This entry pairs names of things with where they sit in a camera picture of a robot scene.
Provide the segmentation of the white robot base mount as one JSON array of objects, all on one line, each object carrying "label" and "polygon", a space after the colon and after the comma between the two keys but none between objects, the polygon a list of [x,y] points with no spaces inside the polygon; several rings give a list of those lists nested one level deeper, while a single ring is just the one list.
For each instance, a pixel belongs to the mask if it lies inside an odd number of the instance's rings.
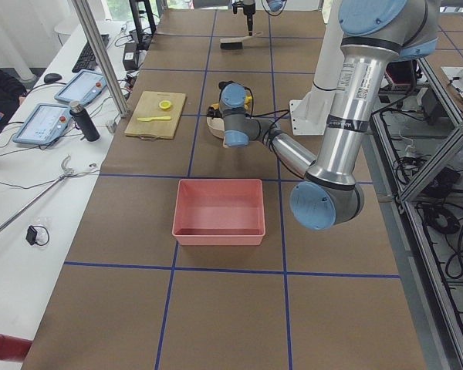
[{"label": "white robot base mount", "polygon": [[293,99],[289,101],[292,133],[295,136],[322,136],[329,113],[324,99]]}]

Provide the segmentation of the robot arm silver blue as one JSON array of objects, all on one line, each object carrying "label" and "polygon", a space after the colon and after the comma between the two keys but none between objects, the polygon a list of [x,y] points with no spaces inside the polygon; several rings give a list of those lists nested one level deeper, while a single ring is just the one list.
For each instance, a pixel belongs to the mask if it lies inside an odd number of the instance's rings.
[{"label": "robot arm silver blue", "polygon": [[[232,1],[231,9],[234,14],[238,13],[238,10],[241,9],[244,16],[246,17],[248,35],[253,35],[254,22],[253,17],[256,13],[256,4],[255,0],[241,0],[241,1]],[[286,1],[281,0],[267,0],[262,6],[266,12],[270,15],[278,15],[286,6]]]},{"label": "robot arm silver blue", "polygon": [[341,2],[338,23],[344,60],[318,154],[273,121],[249,117],[243,85],[224,82],[219,86],[224,144],[243,147],[259,140],[302,177],[289,204],[304,227],[329,229],[352,220],[363,209],[363,191],[353,170],[387,65],[435,50],[440,6],[439,1]]}]

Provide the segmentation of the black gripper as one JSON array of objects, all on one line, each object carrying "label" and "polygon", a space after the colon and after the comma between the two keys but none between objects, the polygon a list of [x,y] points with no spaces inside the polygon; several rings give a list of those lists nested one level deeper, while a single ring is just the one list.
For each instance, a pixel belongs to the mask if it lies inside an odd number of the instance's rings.
[{"label": "black gripper", "polygon": [[232,11],[234,14],[241,9],[246,17],[248,35],[253,35],[253,16],[255,14],[255,0],[236,0],[232,2]]},{"label": "black gripper", "polygon": [[221,113],[219,104],[218,103],[211,104],[207,108],[206,116],[210,119],[221,119],[223,115]]}]

